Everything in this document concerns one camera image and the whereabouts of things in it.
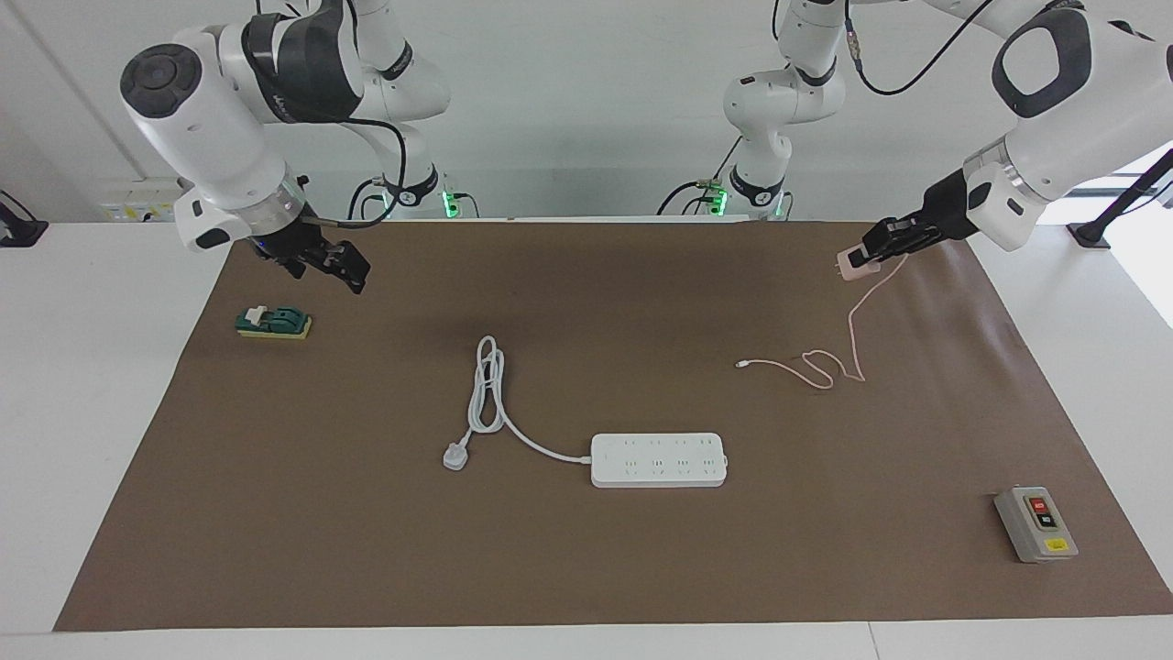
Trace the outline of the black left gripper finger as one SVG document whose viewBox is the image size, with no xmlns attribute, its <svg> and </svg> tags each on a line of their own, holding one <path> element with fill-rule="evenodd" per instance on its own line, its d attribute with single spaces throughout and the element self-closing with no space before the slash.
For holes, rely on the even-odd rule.
<svg viewBox="0 0 1173 660">
<path fill-rule="evenodd" d="M 872 252 L 872 238 L 879 234 L 931 234 L 931 225 L 921 222 L 920 213 L 904 217 L 884 217 L 863 234 L 863 245 Z"/>
<path fill-rule="evenodd" d="M 879 234 L 872 238 L 872 261 L 884 263 L 911 256 L 941 241 L 940 234 Z"/>
</svg>

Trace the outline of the pink charger adapter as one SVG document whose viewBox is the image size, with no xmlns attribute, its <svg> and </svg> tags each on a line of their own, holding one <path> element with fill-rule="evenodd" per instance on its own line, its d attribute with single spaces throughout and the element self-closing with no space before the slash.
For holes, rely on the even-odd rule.
<svg viewBox="0 0 1173 660">
<path fill-rule="evenodd" d="M 857 281 L 879 274 L 881 268 L 881 263 L 869 256 L 863 244 L 845 249 L 835 256 L 835 270 L 845 281 Z"/>
</svg>

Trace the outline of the white power strip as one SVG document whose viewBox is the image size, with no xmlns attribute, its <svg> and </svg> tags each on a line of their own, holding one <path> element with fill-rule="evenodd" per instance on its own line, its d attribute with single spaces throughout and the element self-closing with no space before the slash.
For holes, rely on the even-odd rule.
<svg viewBox="0 0 1173 660">
<path fill-rule="evenodd" d="M 590 479 L 596 488 L 719 488 L 727 477 L 728 457 L 719 434 L 596 434 L 591 438 Z"/>
</svg>

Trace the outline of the brown table mat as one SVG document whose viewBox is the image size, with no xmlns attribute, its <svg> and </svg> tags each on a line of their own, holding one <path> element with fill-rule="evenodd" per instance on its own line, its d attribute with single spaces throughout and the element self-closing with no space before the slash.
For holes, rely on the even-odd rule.
<svg viewBox="0 0 1173 660">
<path fill-rule="evenodd" d="M 850 223 L 395 223 L 362 295 L 233 247 L 60 631 L 1173 613 L 967 244 L 867 290 Z M 293 306 L 306 338 L 236 333 Z M 599 434 L 713 433 L 719 488 L 601 489 Z M 1047 488 L 1080 554 L 1018 560 Z"/>
</svg>

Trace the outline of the black table clamp mount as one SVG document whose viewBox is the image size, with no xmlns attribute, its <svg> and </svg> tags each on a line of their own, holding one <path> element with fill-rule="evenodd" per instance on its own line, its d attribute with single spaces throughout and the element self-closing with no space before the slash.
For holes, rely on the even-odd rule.
<svg viewBox="0 0 1173 660">
<path fill-rule="evenodd" d="M 0 189 L 0 249 L 30 249 L 48 230 L 15 196 Z"/>
<path fill-rule="evenodd" d="M 1082 249 L 1111 249 L 1105 233 L 1111 222 L 1118 217 L 1138 210 L 1138 200 L 1148 196 L 1150 200 L 1159 199 L 1161 193 L 1173 191 L 1173 148 L 1169 148 L 1146 169 L 1135 181 L 1110 203 L 1094 220 L 1089 223 L 1069 223 L 1067 231 Z"/>
</svg>

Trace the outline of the white wall socket box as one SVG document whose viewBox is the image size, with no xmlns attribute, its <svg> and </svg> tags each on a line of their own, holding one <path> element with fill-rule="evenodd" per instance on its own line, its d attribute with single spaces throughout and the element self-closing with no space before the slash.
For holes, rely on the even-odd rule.
<svg viewBox="0 0 1173 660">
<path fill-rule="evenodd" d="M 176 181 L 111 181 L 99 193 L 99 205 L 106 222 L 172 223 L 172 205 L 181 197 Z"/>
</svg>

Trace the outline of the grey on-off switch box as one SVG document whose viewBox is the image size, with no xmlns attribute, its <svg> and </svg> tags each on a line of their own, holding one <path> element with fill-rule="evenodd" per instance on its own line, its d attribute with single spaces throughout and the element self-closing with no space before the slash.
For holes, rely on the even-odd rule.
<svg viewBox="0 0 1173 660">
<path fill-rule="evenodd" d="M 992 501 L 1019 562 L 1046 564 L 1080 554 L 1047 488 L 1013 487 Z"/>
</svg>

